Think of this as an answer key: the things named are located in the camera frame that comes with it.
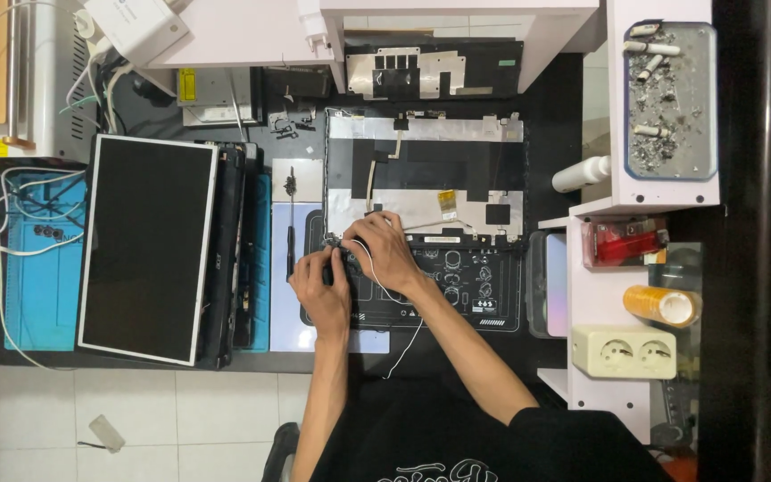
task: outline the person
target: person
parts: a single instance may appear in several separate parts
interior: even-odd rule
[[[470,397],[437,380],[388,379],[363,383],[348,400],[349,285],[340,249],[312,253],[289,279],[317,330],[292,482],[670,480],[612,413],[539,408],[415,264],[400,216],[357,220],[342,247],[368,278],[412,303]]]

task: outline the black desk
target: black desk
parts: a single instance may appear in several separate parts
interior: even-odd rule
[[[155,139],[240,141],[237,127],[187,128],[182,125],[177,106],[162,109],[152,107],[147,100],[136,96],[130,88],[130,80],[124,78],[116,91],[116,108],[133,137]],[[283,100],[270,99],[270,112],[280,112]],[[265,153],[265,159],[322,157],[325,147],[325,115],[323,106],[361,105],[360,97],[333,95],[319,103],[315,120],[316,132],[298,130],[296,139],[276,140],[268,128],[250,128],[249,138]],[[499,116],[519,112],[529,128],[529,226],[540,220],[567,215],[569,206],[578,202],[577,193],[561,195],[551,188],[552,175],[581,159],[582,155],[582,54],[558,55],[535,80],[528,91],[507,101],[462,100],[431,103],[369,103],[384,111],[429,105],[445,110],[449,116],[480,116],[496,113]],[[307,112],[293,112],[291,120],[298,121]],[[314,149],[312,154],[307,148]],[[391,353],[388,355],[358,355],[352,359],[361,363],[370,375],[385,375],[394,365],[403,348],[409,343],[414,330],[391,332]],[[539,340],[528,329],[517,334],[484,334],[496,352],[526,382],[537,382],[537,368],[563,368],[566,363],[566,341]],[[0,324],[0,365],[27,365],[18,353],[4,349],[4,333]],[[105,367],[105,368],[169,368],[144,362],[132,362],[82,353],[31,352],[39,363],[49,366]],[[313,368],[312,353],[235,353],[226,370],[310,373]],[[435,342],[433,335],[423,329],[415,344],[394,370],[398,377],[424,377],[442,372],[449,366],[447,358]]]

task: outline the hand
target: hand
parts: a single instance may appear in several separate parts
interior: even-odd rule
[[[334,282],[323,284],[323,266],[332,263]],[[349,335],[349,284],[340,249],[327,246],[299,260],[288,279],[296,298],[317,329],[318,341],[346,343]]]
[[[362,245],[352,241],[356,236],[368,244],[370,257]],[[397,214],[378,211],[354,222],[344,232],[341,246],[356,256],[362,272],[368,278],[390,290],[407,295],[408,291],[419,284],[419,280],[424,279],[423,271],[415,264],[410,247],[406,244],[406,235],[403,234],[400,216]]]

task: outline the black t-shirt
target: black t-shirt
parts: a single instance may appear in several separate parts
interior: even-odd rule
[[[366,384],[312,482],[671,480],[607,411],[525,408],[509,425],[438,381]]]

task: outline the power outlet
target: power outlet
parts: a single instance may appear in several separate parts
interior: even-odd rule
[[[677,376],[677,339],[645,325],[576,325],[573,365],[596,378]]]

